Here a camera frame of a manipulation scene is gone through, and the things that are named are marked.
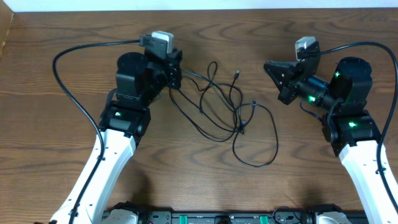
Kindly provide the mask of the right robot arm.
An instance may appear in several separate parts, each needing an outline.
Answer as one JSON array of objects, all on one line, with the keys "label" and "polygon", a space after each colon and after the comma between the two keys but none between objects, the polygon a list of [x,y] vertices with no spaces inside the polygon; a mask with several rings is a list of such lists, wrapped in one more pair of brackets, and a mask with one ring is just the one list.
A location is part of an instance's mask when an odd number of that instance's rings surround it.
[{"label": "right robot arm", "polygon": [[301,98],[325,110],[319,118],[323,135],[354,183],[369,223],[397,223],[397,181],[387,160],[384,139],[397,105],[393,97],[382,130],[365,109],[373,86],[370,64],[345,57],[330,81],[317,77],[323,52],[314,37],[295,43],[294,62],[266,61],[264,71],[285,105]]}]

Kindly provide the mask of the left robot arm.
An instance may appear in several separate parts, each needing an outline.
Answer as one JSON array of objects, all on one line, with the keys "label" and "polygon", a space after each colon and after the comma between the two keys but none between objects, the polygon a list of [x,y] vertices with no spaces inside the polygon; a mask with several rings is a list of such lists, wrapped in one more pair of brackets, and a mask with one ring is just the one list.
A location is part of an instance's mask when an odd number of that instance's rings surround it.
[{"label": "left robot arm", "polygon": [[130,52],[118,58],[117,87],[100,116],[92,153],[51,223],[101,223],[121,171],[150,122],[149,105],[165,87],[180,88],[182,51]]}]

